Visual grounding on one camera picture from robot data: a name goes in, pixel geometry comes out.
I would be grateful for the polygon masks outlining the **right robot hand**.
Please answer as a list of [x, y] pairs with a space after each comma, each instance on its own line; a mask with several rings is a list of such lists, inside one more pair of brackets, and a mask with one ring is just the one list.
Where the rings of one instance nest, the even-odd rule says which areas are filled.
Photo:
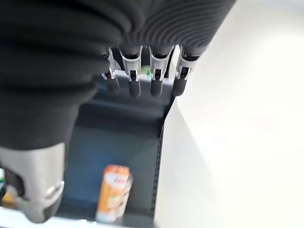
[[57, 212], [67, 148], [80, 106], [102, 75], [119, 88], [120, 51], [129, 93], [141, 93], [142, 48], [150, 50], [151, 94], [180, 46], [173, 96], [234, 5], [232, 0], [3, 0], [0, 3], [0, 163], [6, 189], [34, 223]]

